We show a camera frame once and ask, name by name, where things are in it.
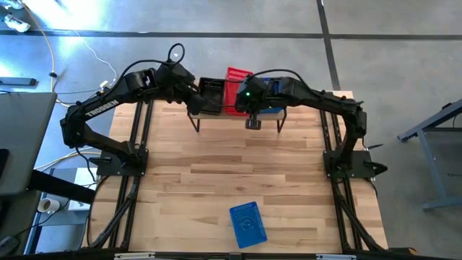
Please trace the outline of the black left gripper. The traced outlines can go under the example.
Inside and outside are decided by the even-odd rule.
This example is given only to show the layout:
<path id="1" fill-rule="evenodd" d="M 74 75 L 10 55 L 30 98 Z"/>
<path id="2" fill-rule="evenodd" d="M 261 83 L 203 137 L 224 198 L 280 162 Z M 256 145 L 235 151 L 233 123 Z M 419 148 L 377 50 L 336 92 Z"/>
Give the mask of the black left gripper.
<path id="1" fill-rule="evenodd" d="M 202 108 L 207 104 L 207 100 L 197 94 L 194 87 L 195 76 L 181 64 L 167 64 L 166 68 L 165 100 L 168 103 L 173 101 L 185 103 L 190 114 L 200 114 Z"/>

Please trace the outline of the black plastic basket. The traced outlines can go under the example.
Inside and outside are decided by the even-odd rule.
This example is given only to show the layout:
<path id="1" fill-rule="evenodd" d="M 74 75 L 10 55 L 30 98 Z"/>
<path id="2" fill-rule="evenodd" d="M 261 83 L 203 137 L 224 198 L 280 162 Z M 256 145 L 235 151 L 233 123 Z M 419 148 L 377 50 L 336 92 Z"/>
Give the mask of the black plastic basket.
<path id="1" fill-rule="evenodd" d="M 199 88 L 202 98 L 206 101 L 201 113 L 219 115 L 222 112 L 225 81 L 223 79 L 201 77 L 199 79 Z"/>

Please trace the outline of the red plastic basket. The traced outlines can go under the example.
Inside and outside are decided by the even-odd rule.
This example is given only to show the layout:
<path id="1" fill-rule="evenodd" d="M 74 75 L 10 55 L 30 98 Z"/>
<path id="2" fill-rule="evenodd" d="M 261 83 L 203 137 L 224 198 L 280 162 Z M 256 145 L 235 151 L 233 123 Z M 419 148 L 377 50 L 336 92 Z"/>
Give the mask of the red plastic basket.
<path id="1" fill-rule="evenodd" d="M 225 76 L 225 113 L 229 116 L 246 116 L 246 113 L 240 113 L 235 109 L 237 90 L 240 82 L 253 72 L 234 67 L 228 67 Z"/>

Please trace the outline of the blue plastic basket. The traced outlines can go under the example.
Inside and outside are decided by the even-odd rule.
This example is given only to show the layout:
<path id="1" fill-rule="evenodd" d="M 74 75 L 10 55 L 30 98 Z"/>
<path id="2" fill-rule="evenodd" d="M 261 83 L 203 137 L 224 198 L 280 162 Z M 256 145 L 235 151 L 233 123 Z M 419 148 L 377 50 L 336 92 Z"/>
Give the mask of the blue plastic basket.
<path id="1" fill-rule="evenodd" d="M 280 78 L 263 77 L 263 83 L 265 84 L 265 91 L 262 94 L 263 109 L 260 109 L 260 113 L 279 113 L 286 109 L 286 106 L 273 105 L 270 103 L 270 99 L 275 98 L 279 94 L 280 89 Z"/>
<path id="2" fill-rule="evenodd" d="M 267 241 L 258 205 L 255 201 L 229 209 L 238 248 L 247 248 Z"/>

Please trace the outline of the white box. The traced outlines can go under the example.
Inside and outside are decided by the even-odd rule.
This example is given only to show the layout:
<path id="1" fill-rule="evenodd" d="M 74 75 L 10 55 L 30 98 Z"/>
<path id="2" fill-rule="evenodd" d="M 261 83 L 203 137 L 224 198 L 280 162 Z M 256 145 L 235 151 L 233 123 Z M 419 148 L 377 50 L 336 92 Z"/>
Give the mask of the white box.
<path id="1" fill-rule="evenodd" d="M 86 168 L 77 168 L 74 183 L 89 188 L 93 191 L 97 187 L 97 181 L 93 180 L 92 176 L 90 175 L 90 172 Z M 69 202 L 69 211 L 84 211 L 89 209 L 89 204 L 74 200 L 71 200 Z"/>

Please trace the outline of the black desk leg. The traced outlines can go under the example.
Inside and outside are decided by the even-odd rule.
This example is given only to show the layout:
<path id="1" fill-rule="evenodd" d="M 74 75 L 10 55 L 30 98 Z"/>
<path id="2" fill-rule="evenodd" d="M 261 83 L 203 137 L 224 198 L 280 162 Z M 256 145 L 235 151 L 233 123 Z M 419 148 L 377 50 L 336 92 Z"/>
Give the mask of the black desk leg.
<path id="1" fill-rule="evenodd" d="M 34 170 L 32 172 L 27 188 L 29 190 L 37 190 L 46 192 L 47 194 L 62 196 L 85 204 L 91 204 L 96 194 L 96 192 L 90 188 L 79 186 L 39 170 Z"/>

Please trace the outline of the grey desk top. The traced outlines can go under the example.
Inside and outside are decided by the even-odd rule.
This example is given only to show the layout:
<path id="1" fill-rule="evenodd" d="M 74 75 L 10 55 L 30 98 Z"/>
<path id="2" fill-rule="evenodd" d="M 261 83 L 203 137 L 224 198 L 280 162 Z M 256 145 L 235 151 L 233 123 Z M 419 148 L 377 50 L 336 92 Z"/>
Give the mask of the grey desk top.
<path id="1" fill-rule="evenodd" d="M 27 188 L 56 98 L 53 92 L 0 95 L 0 149 L 9 152 L 0 173 L 0 196 Z"/>

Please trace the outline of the white paper cup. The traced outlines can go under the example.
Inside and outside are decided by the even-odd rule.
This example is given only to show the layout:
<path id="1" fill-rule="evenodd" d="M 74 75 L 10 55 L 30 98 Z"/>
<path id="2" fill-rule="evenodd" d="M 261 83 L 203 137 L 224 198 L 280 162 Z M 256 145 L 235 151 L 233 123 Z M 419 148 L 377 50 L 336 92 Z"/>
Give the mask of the white paper cup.
<path id="1" fill-rule="evenodd" d="M 44 198 L 38 203 L 37 211 L 40 213 L 53 214 L 60 208 L 60 202 L 55 199 Z"/>

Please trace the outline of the black flat bar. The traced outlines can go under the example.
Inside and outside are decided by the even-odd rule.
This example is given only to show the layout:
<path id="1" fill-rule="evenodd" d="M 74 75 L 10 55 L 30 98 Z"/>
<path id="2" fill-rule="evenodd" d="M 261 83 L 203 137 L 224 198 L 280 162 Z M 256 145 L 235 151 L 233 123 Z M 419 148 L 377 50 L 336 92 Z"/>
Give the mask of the black flat bar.
<path id="1" fill-rule="evenodd" d="M 37 80 L 27 77 L 0 77 L 0 85 L 35 86 Z"/>

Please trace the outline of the grey metal table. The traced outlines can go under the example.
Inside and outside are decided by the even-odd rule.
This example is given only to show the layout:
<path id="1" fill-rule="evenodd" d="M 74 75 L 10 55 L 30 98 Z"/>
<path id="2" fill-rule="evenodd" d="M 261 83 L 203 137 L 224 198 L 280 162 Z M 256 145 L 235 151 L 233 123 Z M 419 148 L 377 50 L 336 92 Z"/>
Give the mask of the grey metal table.
<path id="1" fill-rule="evenodd" d="M 436 197 L 422 203 L 424 211 L 462 206 L 462 126 L 443 126 L 457 117 L 462 118 L 462 98 L 397 136 L 401 143 L 416 137 L 430 168 Z"/>

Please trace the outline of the white power strip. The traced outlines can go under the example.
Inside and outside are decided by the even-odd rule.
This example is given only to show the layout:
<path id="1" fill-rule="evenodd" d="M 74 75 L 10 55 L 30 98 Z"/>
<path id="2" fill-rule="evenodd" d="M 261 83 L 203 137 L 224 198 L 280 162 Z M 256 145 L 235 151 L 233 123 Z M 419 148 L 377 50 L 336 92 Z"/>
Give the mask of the white power strip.
<path id="1" fill-rule="evenodd" d="M 7 27 L 16 30 L 19 33 L 27 32 L 31 25 L 27 22 L 24 22 L 12 14 L 7 14 L 2 18 L 3 22 L 6 24 Z"/>

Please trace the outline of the black metal table frame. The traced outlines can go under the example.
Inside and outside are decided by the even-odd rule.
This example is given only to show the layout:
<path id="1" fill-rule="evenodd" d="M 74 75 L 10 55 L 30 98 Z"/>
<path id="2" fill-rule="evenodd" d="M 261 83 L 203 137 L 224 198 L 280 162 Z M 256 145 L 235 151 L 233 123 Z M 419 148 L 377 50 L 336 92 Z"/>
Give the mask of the black metal table frame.
<path id="1" fill-rule="evenodd" d="M 107 171 L 92 201 L 90 241 L 50 260 L 417 260 L 388 246 L 371 178 L 326 174 L 323 153 L 345 125 L 307 106 L 283 129 L 262 121 L 201 119 L 152 101 L 115 109 L 110 137 L 148 150 L 146 172 L 123 182 Z M 256 202 L 267 241 L 238 248 L 232 207 Z"/>

